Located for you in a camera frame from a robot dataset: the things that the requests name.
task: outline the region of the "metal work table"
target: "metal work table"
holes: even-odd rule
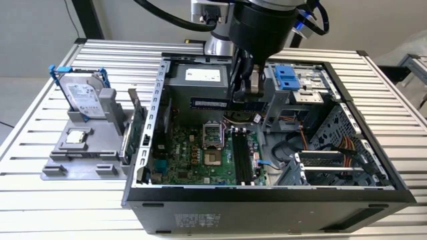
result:
[[[150,105],[162,52],[202,54],[201,44],[88,40],[75,44],[62,65],[106,67],[123,108],[137,88]],[[407,104],[370,57],[355,51],[285,49],[275,58],[331,62],[418,205],[351,234],[194,235],[182,239],[427,238],[427,122]],[[157,239],[122,208],[125,180],[43,181],[40,172],[67,123],[68,103],[52,79],[0,147],[0,239]]]
[[[419,80],[427,84],[427,56],[407,54],[398,65],[407,67]]]

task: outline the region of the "green circuit board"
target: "green circuit board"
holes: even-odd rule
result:
[[[243,151],[255,151],[258,148],[257,134],[247,135],[249,147]],[[234,145],[230,133],[225,135],[225,147],[221,153],[221,165],[209,165],[206,154],[211,149],[205,150],[203,128],[174,129],[171,139],[171,154],[167,160],[167,173],[162,176],[165,185],[237,185],[237,170],[234,161]],[[257,185],[266,185],[265,172],[261,170],[259,177],[254,180]]]

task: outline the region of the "motherboard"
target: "motherboard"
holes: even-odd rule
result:
[[[246,164],[250,166],[251,180],[254,185],[266,185],[265,171],[253,168],[255,156],[261,156],[261,147],[255,132],[245,134],[246,147],[239,150],[247,151]],[[207,141],[219,141],[221,147],[207,147]],[[223,125],[219,128],[177,127],[173,131],[169,159],[155,159],[154,184],[163,185],[237,185],[237,166],[234,138],[231,130]]]

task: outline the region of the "blue cable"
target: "blue cable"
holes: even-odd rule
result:
[[[271,161],[265,161],[265,160],[258,159],[258,160],[257,160],[257,164],[269,165],[269,166],[273,167],[274,169],[282,170],[279,167],[277,167],[277,166],[274,165],[274,163],[273,163]]]

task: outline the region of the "label sticker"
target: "label sticker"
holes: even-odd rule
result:
[[[218,102],[218,101],[195,101],[194,105],[195,106],[222,107],[222,108],[227,107],[226,102]]]
[[[217,228],[219,226],[222,214],[206,213],[177,213],[175,221],[179,228]]]
[[[309,80],[299,80],[299,82],[302,85],[311,85],[313,84],[313,82]]]
[[[254,117],[254,122],[261,123],[261,120],[262,120],[262,115],[257,114],[257,116]]]
[[[198,69],[190,68],[186,70],[187,81],[221,82],[222,71],[219,69]]]
[[[106,114],[95,88],[88,84],[80,83],[67,83],[67,88],[80,113],[90,118],[104,118]]]

